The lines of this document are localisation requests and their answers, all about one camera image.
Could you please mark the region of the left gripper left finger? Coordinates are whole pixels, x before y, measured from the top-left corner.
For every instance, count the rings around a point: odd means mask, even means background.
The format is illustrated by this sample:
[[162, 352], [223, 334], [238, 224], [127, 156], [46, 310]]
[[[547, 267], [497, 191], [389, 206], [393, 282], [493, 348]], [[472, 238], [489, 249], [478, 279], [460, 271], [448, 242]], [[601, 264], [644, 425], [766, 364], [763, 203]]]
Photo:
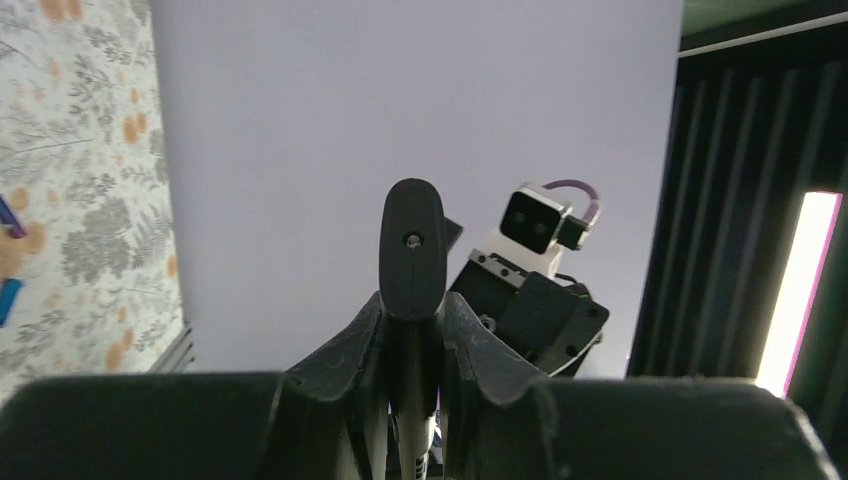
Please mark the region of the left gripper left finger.
[[284, 372], [52, 377], [1, 410], [5, 479], [381, 479], [373, 295]]

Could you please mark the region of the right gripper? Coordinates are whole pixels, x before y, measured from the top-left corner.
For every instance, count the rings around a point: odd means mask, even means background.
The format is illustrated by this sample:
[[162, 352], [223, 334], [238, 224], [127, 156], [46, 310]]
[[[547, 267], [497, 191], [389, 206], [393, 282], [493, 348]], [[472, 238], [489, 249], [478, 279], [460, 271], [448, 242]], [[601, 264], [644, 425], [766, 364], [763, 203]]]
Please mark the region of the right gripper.
[[601, 342], [609, 310], [559, 272], [563, 253], [557, 243], [534, 252], [495, 227], [450, 290], [520, 357], [550, 376], [573, 377]]

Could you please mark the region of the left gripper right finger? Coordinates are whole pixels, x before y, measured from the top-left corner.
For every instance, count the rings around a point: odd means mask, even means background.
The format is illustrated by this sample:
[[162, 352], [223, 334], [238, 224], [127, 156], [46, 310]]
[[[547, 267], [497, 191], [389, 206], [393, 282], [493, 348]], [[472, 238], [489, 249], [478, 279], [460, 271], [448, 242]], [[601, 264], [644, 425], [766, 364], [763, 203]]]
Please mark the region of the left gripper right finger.
[[449, 479], [835, 479], [807, 416], [751, 383], [553, 378], [444, 301]]

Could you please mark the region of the black remote control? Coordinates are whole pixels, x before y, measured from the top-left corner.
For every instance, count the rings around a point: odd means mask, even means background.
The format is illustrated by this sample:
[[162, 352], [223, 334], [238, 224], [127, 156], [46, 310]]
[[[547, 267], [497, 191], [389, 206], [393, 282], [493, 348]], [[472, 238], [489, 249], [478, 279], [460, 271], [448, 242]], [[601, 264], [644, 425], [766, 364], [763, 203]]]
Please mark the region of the black remote control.
[[389, 191], [379, 242], [386, 384], [404, 479], [427, 476], [442, 374], [447, 246], [441, 198], [408, 178]]

